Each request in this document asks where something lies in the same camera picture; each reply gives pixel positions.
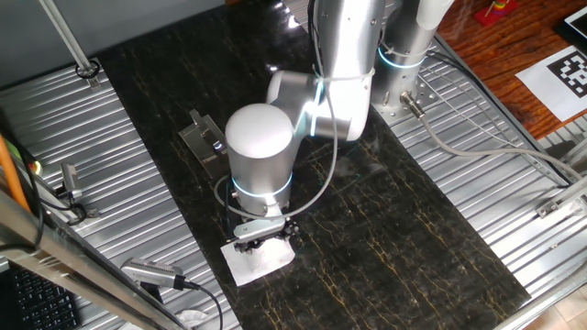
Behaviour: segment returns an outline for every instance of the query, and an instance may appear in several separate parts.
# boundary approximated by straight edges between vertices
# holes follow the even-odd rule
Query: gray wall
[[[55,0],[87,55],[225,0]],[[0,87],[73,63],[40,3],[0,0]]]

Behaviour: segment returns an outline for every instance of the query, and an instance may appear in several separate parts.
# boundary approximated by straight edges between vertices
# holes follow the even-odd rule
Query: black keyboard
[[[3,329],[73,330],[80,326],[73,295],[17,265],[0,273]]]

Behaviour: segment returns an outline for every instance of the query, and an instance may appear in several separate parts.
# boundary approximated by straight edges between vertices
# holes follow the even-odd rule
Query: gray cable
[[[316,49],[316,56],[317,56],[317,62],[318,62],[318,73],[320,74],[321,77],[324,77],[324,70],[322,68],[322,63],[321,63],[321,59],[319,56],[320,52],[317,48],[317,40],[315,40],[315,49]],[[248,218],[253,218],[256,220],[277,220],[277,219],[282,219],[284,217],[287,218],[287,217],[292,217],[294,215],[299,215],[300,213],[305,211],[308,207],[312,206],[318,200],[318,198],[320,198],[322,196],[322,194],[326,191],[326,189],[328,188],[328,185],[330,184],[330,181],[332,180],[332,177],[334,176],[334,169],[337,166],[337,155],[338,155],[337,121],[335,119],[336,117],[334,115],[334,109],[332,108],[332,102],[330,100],[330,91],[327,88],[327,83],[330,83],[330,81],[324,81],[324,90],[326,91],[328,108],[330,109],[330,118],[332,119],[332,131],[334,132],[334,145],[333,145],[333,151],[332,151],[332,163],[330,164],[330,171],[328,172],[327,179],[324,181],[324,184],[322,185],[322,188],[320,189],[320,191],[314,197],[312,197],[312,199],[308,203],[305,203],[304,205],[302,205],[298,209],[291,211],[287,214],[283,214],[283,215],[259,217],[257,214],[250,214],[248,212],[240,211],[239,209],[236,209],[230,205],[228,206],[228,210],[230,210],[232,213],[235,213],[237,215],[246,216]],[[220,195],[218,194],[218,187],[220,186],[221,182],[223,182],[224,180],[227,180],[227,179],[228,179],[228,176],[225,175],[220,180],[218,180],[218,182],[214,186],[214,197],[222,206],[225,206],[225,203],[222,200],[222,198],[220,198]]]
[[[560,161],[554,157],[550,157],[549,155],[545,155],[542,152],[535,151],[535,150],[530,150],[530,149],[525,149],[525,148],[498,148],[498,149],[494,149],[494,150],[463,151],[463,150],[455,149],[451,146],[446,145],[444,142],[442,142],[440,140],[440,138],[438,138],[436,133],[434,133],[434,131],[432,130],[432,127],[430,127],[430,124],[428,124],[428,121],[426,120],[425,116],[420,118],[420,122],[422,122],[422,125],[424,125],[424,128],[426,129],[426,131],[428,131],[428,134],[430,135],[430,137],[441,148],[443,148],[444,150],[446,150],[447,152],[449,152],[451,154],[455,154],[457,156],[465,156],[465,157],[500,155],[500,154],[504,154],[504,153],[527,154],[527,155],[531,155],[531,156],[538,157],[540,159],[549,161],[549,162],[553,163],[554,165],[561,167],[563,170],[565,170],[568,174],[572,175],[577,180],[582,179],[582,176],[576,170],[574,170],[571,166],[563,163],[562,161]]]

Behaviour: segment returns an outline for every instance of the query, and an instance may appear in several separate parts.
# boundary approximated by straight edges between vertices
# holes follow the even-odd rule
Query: white cable
[[[582,179],[582,176],[576,170],[574,170],[571,166],[563,163],[562,161],[560,161],[554,157],[550,157],[549,155],[545,155],[545,154],[543,154],[539,151],[535,151],[535,150],[530,150],[530,149],[525,149],[525,148],[498,148],[498,149],[494,149],[494,150],[463,151],[463,150],[455,149],[451,146],[446,145],[444,142],[442,142],[442,140],[440,140],[440,138],[438,138],[438,136],[436,135],[436,133],[434,133],[434,131],[432,130],[432,127],[430,127],[430,124],[428,124],[428,121],[426,120],[426,118],[424,116],[420,117],[419,120],[422,123],[422,125],[424,126],[424,128],[426,129],[426,131],[428,131],[428,134],[430,135],[430,137],[441,148],[443,148],[447,152],[455,154],[457,156],[479,157],[479,156],[501,155],[504,153],[527,154],[527,155],[535,156],[540,159],[549,161],[549,162],[561,167],[568,174],[575,177],[575,179],[577,179],[577,180]]]
[[[318,70],[319,70],[319,77],[316,78],[316,83],[318,83],[318,81],[322,81],[322,82],[326,82],[329,83],[330,81],[332,81],[332,78],[322,78],[324,76],[324,71],[322,68],[322,63],[320,60],[320,53],[317,47],[317,41],[315,39],[315,48],[316,48],[316,58],[317,58],[317,62],[318,62]],[[283,219],[283,218],[287,218],[287,217],[292,217],[294,215],[298,215],[300,213],[302,213],[303,211],[305,211],[308,207],[312,206],[317,200],[318,198],[320,198],[322,196],[322,194],[326,191],[326,189],[328,188],[328,185],[330,184],[330,181],[332,181],[332,177],[334,176],[334,170],[337,166],[337,155],[338,155],[338,132],[337,132],[337,120],[334,114],[334,109],[332,108],[332,102],[330,100],[330,91],[328,90],[328,88],[325,86],[325,90],[326,90],[326,97],[327,97],[327,101],[328,101],[328,108],[330,109],[330,118],[332,119],[332,131],[334,133],[334,144],[333,144],[333,151],[332,151],[332,163],[330,164],[330,170],[328,171],[328,175],[327,178],[324,181],[324,184],[322,185],[322,188],[320,188],[320,191],[318,191],[318,193],[312,197],[312,199],[310,201],[308,201],[308,203],[305,203],[304,205],[302,205],[301,207],[299,207],[298,209],[288,212],[286,214],[283,215],[276,215],[276,216],[258,216],[257,214],[250,214],[248,212],[243,212],[240,211],[239,209],[236,209],[230,205],[227,206],[228,210],[230,210],[231,212],[237,214],[237,215],[241,215],[241,216],[246,216],[248,218],[252,218],[252,219],[256,219],[256,220],[277,220],[277,219]],[[216,200],[222,205],[225,206],[224,201],[222,200],[222,198],[220,198],[220,195],[218,194],[218,187],[220,186],[220,183],[223,182],[224,180],[228,179],[228,176],[225,175],[224,177],[222,177],[220,180],[218,180],[218,182],[216,183],[216,185],[214,186],[214,197],[216,198]]]
[[[512,142],[506,141],[504,139],[501,139],[497,136],[495,136],[494,134],[490,133],[488,130],[486,130],[485,128],[481,127],[479,124],[475,123],[472,119],[470,119],[469,117],[465,116],[461,111],[457,110],[456,107],[454,107],[452,104],[449,103],[449,101],[447,101],[447,99],[445,99],[440,93],[438,93],[437,91],[434,90],[434,88],[432,88],[432,86],[430,85],[430,83],[428,83],[424,77],[422,77],[421,75],[418,74],[418,77],[420,77],[420,79],[422,80],[422,82],[424,82],[426,84],[426,86],[428,86],[428,88],[430,88],[431,91],[433,91],[436,95],[438,95],[438,97],[440,98],[440,100],[444,103],[446,103],[454,112],[456,112],[457,114],[459,114],[459,116],[465,118],[466,120],[468,120],[469,122],[471,122],[471,124],[473,124],[474,126],[476,126],[477,128],[479,128],[480,130],[482,130],[483,132],[485,132],[488,136],[495,138],[498,141],[501,141],[505,144],[508,144],[514,148],[517,148],[517,145],[513,144]]]
[[[445,80],[447,80],[449,83],[452,83],[452,84],[454,84],[454,85],[455,85],[457,88],[461,89],[461,88],[460,88],[460,87],[459,87],[459,86],[456,84],[456,82],[453,82],[453,81],[451,81],[449,78],[445,77],[444,75],[442,75],[442,74],[439,74],[439,73],[437,73],[437,72],[434,72],[434,71],[431,71],[430,69],[428,69],[428,67],[426,67],[426,69],[427,69],[429,72],[433,72],[433,73],[434,73],[434,74],[436,74],[437,76],[439,76],[439,77],[441,77],[441,78],[444,78],[444,79],[445,79]],[[438,98],[440,98],[440,100],[442,100],[442,102],[444,102],[445,104],[447,104],[447,105],[448,105],[448,106],[449,106],[449,107],[450,107],[450,108],[451,108],[451,109],[452,109],[454,112],[456,112],[457,114],[459,114],[459,116],[461,116],[461,117],[465,118],[466,120],[468,120],[468,121],[469,121],[471,124],[473,124],[475,127],[479,128],[481,131],[485,132],[485,134],[489,135],[490,137],[492,137],[492,138],[495,138],[496,140],[498,140],[498,141],[501,141],[501,142],[503,142],[503,143],[505,143],[505,144],[507,144],[507,145],[510,145],[510,146],[512,146],[512,147],[514,147],[514,148],[517,148],[517,145],[515,145],[514,143],[512,143],[512,142],[509,142],[509,141],[506,141],[506,140],[504,140],[504,139],[501,139],[501,138],[499,138],[499,137],[495,136],[494,134],[490,133],[488,130],[486,130],[485,128],[483,128],[483,127],[482,127],[482,126],[480,126],[479,124],[475,123],[475,122],[474,122],[472,119],[470,119],[469,117],[467,117],[466,115],[464,115],[464,114],[463,114],[461,111],[457,110],[457,108],[456,108],[455,106],[453,106],[451,103],[449,103],[449,101],[448,101],[446,98],[444,98],[444,97],[443,97],[443,96],[442,96],[442,95],[441,95],[439,92],[437,92],[437,91],[436,91],[434,88],[432,88],[432,86],[430,85],[430,83],[428,83],[428,82],[427,82],[427,81],[424,79],[424,77],[422,77],[422,76],[421,76],[421,75],[419,75],[419,74],[418,74],[418,77],[420,77],[420,79],[422,80],[422,82],[424,82],[424,83],[426,84],[426,86],[428,86],[428,88],[430,88],[430,90],[431,90],[431,91],[433,91],[433,92],[434,92],[436,95],[438,95]],[[463,92],[464,92],[464,93],[465,93],[467,96],[469,96],[469,98],[470,98],[470,99],[471,99],[471,100],[472,100],[472,101],[475,103],[475,105],[477,105],[477,106],[479,107],[479,109],[480,109],[482,112],[484,111],[484,110],[483,110],[483,108],[481,107],[481,105],[480,105],[480,104],[478,104],[478,103],[477,103],[477,101],[476,101],[476,100],[475,100],[473,97],[471,97],[471,96],[470,96],[470,95],[469,95],[469,94],[468,94],[466,91],[464,91],[464,90],[462,90],[462,91],[463,91]],[[536,162],[536,164],[539,164],[539,166],[540,166],[540,167],[543,167],[543,165],[542,165],[542,164],[540,164],[540,162],[539,162],[537,159],[535,159],[534,157],[530,156],[529,154],[527,154],[527,156],[528,156],[530,159],[532,159],[533,161],[535,161],[535,162]]]

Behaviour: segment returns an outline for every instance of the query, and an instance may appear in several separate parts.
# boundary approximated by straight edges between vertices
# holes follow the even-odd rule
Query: wooden floor
[[[587,330],[587,287],[550,307],[526,330]]]
[[[530,134],[542,138],[564,123],[515,74],[569,46],[552,27],[587,0],[517,0],[514,12],[482,27],[472,16],[490,3],[456,0],[438,32]]]

